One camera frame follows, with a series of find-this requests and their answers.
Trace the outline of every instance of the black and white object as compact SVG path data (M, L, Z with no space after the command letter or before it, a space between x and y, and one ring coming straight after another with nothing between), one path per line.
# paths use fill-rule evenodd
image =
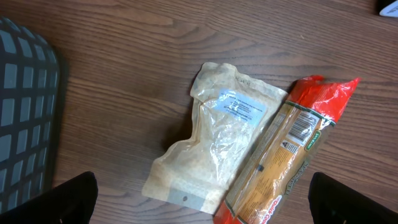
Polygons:
M380 0L380 16L398 17L398 1Z

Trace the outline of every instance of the red wrapper end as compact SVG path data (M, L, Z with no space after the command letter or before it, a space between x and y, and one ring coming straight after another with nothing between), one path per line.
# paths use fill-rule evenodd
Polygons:
M287 101L310 108L327 119L337 122L354 93L360 78L347 83L321 83L321 75L297 80Z

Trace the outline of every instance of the clear plastic package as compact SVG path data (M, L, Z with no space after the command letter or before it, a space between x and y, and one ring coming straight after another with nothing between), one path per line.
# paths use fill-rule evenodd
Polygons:
M229 64L203 64L190 139L156 159L142 194L214 214L287 93Z
M359 82L322 80L317 75L297 81L218 209L214 224L266 224L282 207Z

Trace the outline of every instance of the red and clear food package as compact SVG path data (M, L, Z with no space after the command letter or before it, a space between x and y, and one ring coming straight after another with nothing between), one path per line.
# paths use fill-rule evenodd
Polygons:
M257 149L218 209L214 224L266 224L273 219L329 131L359 79L297 81Z

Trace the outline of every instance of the brown wooden surface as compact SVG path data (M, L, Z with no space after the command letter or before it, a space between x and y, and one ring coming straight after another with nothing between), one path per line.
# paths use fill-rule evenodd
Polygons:
M70 62L55 184L95 173L92 223L211 223L141 196L152 161L190 135L190 86L203 62L286 88L320 73L363 78L275 223L311 223L322 171L398 211L398 19L374 0L7 0L0 14Z

